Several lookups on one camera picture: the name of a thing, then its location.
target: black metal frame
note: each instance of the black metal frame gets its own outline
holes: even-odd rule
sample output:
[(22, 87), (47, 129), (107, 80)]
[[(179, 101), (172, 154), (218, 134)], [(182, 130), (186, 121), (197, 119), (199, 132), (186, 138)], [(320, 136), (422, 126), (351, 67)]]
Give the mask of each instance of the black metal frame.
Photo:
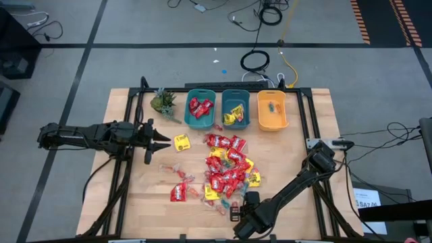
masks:
[[(144, 78), (141, 79), (141, 87), (139, 88), (130, 88), (128, 93), (128, 101), (126, 103), (126, 111), (124, 115), (124, 121), (130, 120), (131, 110), (132, 110), (132, 101), (134, 100), (134, 97), (138, 95), (138, 102), (136, 107), (136, 114), (137, 112), (144, 112), (143, 110), (139, 111), (139, 107), (141, 107), (142, 100), (144, 97), (144, 93), (151, 92), (153, 93), (156, 91), (157, 88), (150, 88), (148, 83)], [(192, 88), (166, 88), (167, 91), (172, 92), (189, 92), (192, 90)], [(213, 90), (215, 92), (223, 92), (224, 88), (210, 88), (210, 90)], [(286, 93), (295, 93), (297, 96), (298, 101), (298, 108), (300, 112), (300, 119), (302, 122), (302, 131), (304, 136), (304, 145), (306, 147), (306, 151), (309, 151), (309, 148), (306, 144), (306, 139), (310, 138), (309, 130), (308, 130), (308, 124), (306, 120), (306, 112), (304, 108), (304, 102), (303, 102), (303, 96), (306, 97), (308, 108), (310, 111), (310, 118), (312, 121), (312, 127), (313, 127), (313, 134), (315, 138), (320, 138), (320, 132), (319, 132), (319, 126), (318, 126), (318, 120), (317, 120), (317, 114), (315, 111), (315, 106), (313, 102), (313, 95), (311, 88), (286, 88), (285, 82), (281, 80), (279, 83), (279, 86), (277, 88), (246, 88), (248, 92), (259, 92), (262, 90), (280, 90), (282, 92)], [(139, 126), (138, 120), (134, 119), (134, 125)], [(113, 179), (111, 181), (111, 187), (109, 191), (109, 204), (105, 208), (105, 210), (102, 212), (101, 216), (99, 216), (98, 221), (99, 223), (95, 222), (95, 224), (83, 235), (78, 236), (77, 238), (71, 238), (71, 239), (61, 239), (61, 240), (49, 240), (49, 241), (42, 241), (46, 243), (54, 243), (54, 242), (108, 242), (108, 240), (115, 240), (120, 239), (120, 236), (122, 234), (122, 227), (123, 227), (123, 220), (124, 220), (124, 212), (126, 210), (126, 199), (128, 195), (128, 186), (129, 186), (129, 175), (131, 174), (132, 170), (132, 162), (134, 160), (134, 148), (126, 148), (124, 151), (124, 158), (127, 158), (125, 160), (126, 162), (126, 168), (124, 172), (124, 178), (121, 184), (125, 183), (126, 180), (126, 188), (120, 188), (120, 186), (117, 188), (118, 185), (118, 179), (121, 171), (121, 165), (122, 160), (117, 159), (115, 161), (115, 167), (113, 171)], [(323, 182), (324, 189), (326, 195), (331, 199), (333, 202), (333, 196), (331, 193), (331, 186), (328, 180)], [(321, 239), (347, 239), (347, 238), (341, 238), (340, 237), (340, 231), (337, 221), (335, 220), (334, 216), (329, 213), (330, 221), (331, 221), (331, 227), (333, 230), (333, 236), (327, 235), (326, 225), (324, 221), (324, 213), (323, 208), (321, 204), (321, 199), (316, 191), (314, 191), (314, 198), (315, 198), (315, 208), (317, 210), (317, 219), (318, 219), (318, 226), (319, 231), (321, 235)], [(118, 203), (119, 200), (119, 213), (117, 215), (117, 223), (115, 226), (115, 233), (109, 234), (109, 228), (111, 224), (111, 211), (113, 206), (116, 203)], [(100, 228), (102, 228), (102, 235), (96, 236), (97, 232), (99, 232)], [(270, 240), (247, 240), (247, 242), (276, 242), (275, 235), (270, 235)], [(188, 240), (188, 242), (196, 242), (196, 243), (204, 243), (204, 242), (214, 242), (215, 240)], [(224, 240), (225, 242), (239, 242), (239, 240)], [(295, 242), (294, 240), (277, 240), (278, 242)], [(186, 243), (186, 235), (180, 235), (180, 239), (146, 239), (146, 242), (180, 242), (180, 243)]]

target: white paper sign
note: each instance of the white paper sign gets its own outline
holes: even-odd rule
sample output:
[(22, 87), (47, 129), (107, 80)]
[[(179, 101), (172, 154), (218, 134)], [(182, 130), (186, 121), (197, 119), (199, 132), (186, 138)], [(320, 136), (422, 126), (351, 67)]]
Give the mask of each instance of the white paper sign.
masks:
[[(354, 188), (354, 194), (356, 195), (356, 204), (358, 209), (365, 207), (378, 207), (381, 206), (379, 195), (376, 190), (366, 190)], [(372, 228), (377, 234), (387, 234), (387, 228), (384, 222), (366, 222), (369, 227)], [(362, 223), (364, 233), (372, 234), (372, 232)]]

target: wooden tabletop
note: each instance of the wooden tabletop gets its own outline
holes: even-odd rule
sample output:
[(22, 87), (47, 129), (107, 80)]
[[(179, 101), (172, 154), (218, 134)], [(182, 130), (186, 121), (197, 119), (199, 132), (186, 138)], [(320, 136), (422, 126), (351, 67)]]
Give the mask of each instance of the wooden tabletop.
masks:
[[(256, 188), (256, 191), (260, 192), (261, 200), (271, 198), (293, 180), (300, 171), (303, 158), (306, 157), (297, 98), (295, 94), (286, 94), (286, 113), (290, 125), (279, 132), (263, 132), (259, 129), (256, 93), (250, 94), (250, 125), (247, 129), (236, 132), (212, 130), (216, 134), (227, 137), (232, 137), (235, 134), (247, 140), (248, 148), (245, 154), (254, 161), (262, 176), (261, 187)], [(123, 119), (127, 95), (128, 89), (111, 90), (104, 122), (121, 121)], [(174, 113), (178, 119), (182, 120), (187, 93), (177, 93), (176, 96)], [(162, 135), (170, 138), (180, 134), (187, 134), (192, 148), (180, 153), (175, 152), (173, 146), (165, 148), (153, 155), (150, 165), (144, 164), (145, 150), (141, 148), (135, 150), (121, 236), (123, 238), (178, 238), (180, 234), (187, 234), (187, 238), (190, 239), (232, 239), (234, 236), (232, 228), (235, 223), (230, 222), (227, 215), (220, 215), (217, 211), (204, 206), (199, 199), (191, 196), (188, 197), (187, 202), (169, 201), (171, 189), (180, 180), (174, 173), (159, 172), (159, 165), (180, 163), (186, 173), (195, 176), (196, 179), (191, 185), (200, 191), (204, 182), (203, 172), (207, 167), (205, 158), (209, 154), (209, 147), (203, 144), (203, 136), (207, 132), (191, 130), (185, 123), (179, 125), (167, 121), (161, 114), (151, 108), (150, 100), (153, 97), (153, 93), (144, 95), (142, 104), (144, 121), (148, 118), (154, 118), (154, 128)], [(321, 137), (339, 137), (340, 133), (329, 90), (313, 89), (313, 100)], [(134, 99), (134, 102), (133, 107), (135, 107), (137, 99)], [(304, 106), (309, 133), (312, 136), (313, 130), (306, 99), (304, 99)], [(133, 119), (134, 114), (131, 115), (130, 121), (132, 122)], [(221, 125), (220, 93), (217, 94), (215, 104), (215, 122)], [(97, 152), (92, 170), (94, 171), (107, 158), (106, 153)], [(342, 153), (337, 152), (335, 159), (342, 159)], [(89, 183), (78, 224), (78, 234), (85, 232), (91, 226), (107, 204), (113, 168), (114, 162), (111, 162), (100, 170)], [(360, 221), (352, 212), (348, 202), (344, 169), (335, 173), (330, 182), (336, 207), (354, 230), (362, 234)], [(351, 181), (348, 183), (354, 202)], [(234, 194), (232, 198), (240, 201), (240, 195), (238, 194)], [(332, 235), (328, 211), (325, 206), (323, 208), (327, 233)], [(114, 232), (117, 207), (113, 210), (113, 219), (110, 232)], [(278, 239), (320, 239), (311, 188), (306, 189), (280, 211), (273, 234), (276, 234)]]

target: gray floor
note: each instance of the gray floor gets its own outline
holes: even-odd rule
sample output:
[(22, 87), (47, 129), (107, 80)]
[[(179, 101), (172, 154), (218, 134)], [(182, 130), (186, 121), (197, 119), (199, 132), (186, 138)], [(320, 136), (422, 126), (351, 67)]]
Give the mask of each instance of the gray floor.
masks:
[[(202, 0), (210, 6), (217, 1)], [(34, 1), (38, 11), (60, 20), (65, 34), (55, 43), (86, 43), (101, 0)], [(226, 20), (226, 13), (246, 1), (232, 1), (221, 9), (198, 13), (184, 0), (177, 9), (166, 1), (108, 0), (96, 43), (241, 43), (254, 41)], [(246, 25), (256, 22), (251, 10), (236, 16)], [(263, 28), (260, 42), (275, 42), (283, 26)], [(294, 14), (287, 42), (361, 43), (349, 1), (303, 0)], [(277, 49), (271, 56), (270, 77), (283, 72), (294, 77)], [(154, 87), (181, 87), (186, 82), (239, 81), (239, 60), (249, 49), (92, 49), (82, 75), (68, 125), (103, 120), (111, 88), (138, 86), (146, 76)], [(432, 63), (432, 50), (422, 49)], [(30, 80), (4, 80), (21, 92), (20, 101), (0, 143), (0, 235), (15, 242), (32, 198), (47, 152), (37, 148), (38, 129), (58, 122), (83, 49), (44, 49)], [(389, 122), (416, 126), (432, 114), (432, 89), (412, 49), (284, 49), (298, 70), (298, 86), (330, 88), (341, 133), (384, 129)], [(249, 65), (261, 63), (259, 58)], [(388, 134), (350, 137), (365, 145), (379, 145)], [(350, 159), (365, 150), (353, 148)], [(58, 152), (28, 240), (72, 237), (81, 211), (81, 193), (94, 152)], [(432, 198), (432, 177), (420, 140), (376, 151), (353, 162), (353, 172), (377, 185), (409, 188), (415, 199)]]

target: yellow cable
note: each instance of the yellow cable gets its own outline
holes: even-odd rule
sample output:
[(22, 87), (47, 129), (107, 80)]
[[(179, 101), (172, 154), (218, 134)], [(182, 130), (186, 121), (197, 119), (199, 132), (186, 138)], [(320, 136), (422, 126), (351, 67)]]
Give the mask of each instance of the yellow cable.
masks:
[[(292, 16), (294, 15), (294, 10), (296, 9), (297, 5), (298, 5), (299, 0), (295, 0), (294, 4), (291, 7), (290, 12), (288, 13), (288, 18), (286, 20), (286, 25), (285, 25), (285, 30), (283, 30), (282, 33), (282, 37), (281, 40), (284, 40), (286, 32), (288, 31), (288, 28), (290, 27), (290, 22), (292, 19)], [(287, 88), (293, 88), (294, 85), (297, 83), (298, 81), (298, 73), (297, 70), (286, 60), (284, 54), (282, 54), (280, 47), (277, 48), (277, 50), (279, 51), (279, 54), (282, 56), (283, 61), (285, 62), (285, 64), (291, 68), (291, 70), (294, 72), (294, 75), (296, 76), (296, 79), (294, 80), (294, 82), (292, 84), (288, 84), (286, 85)]]

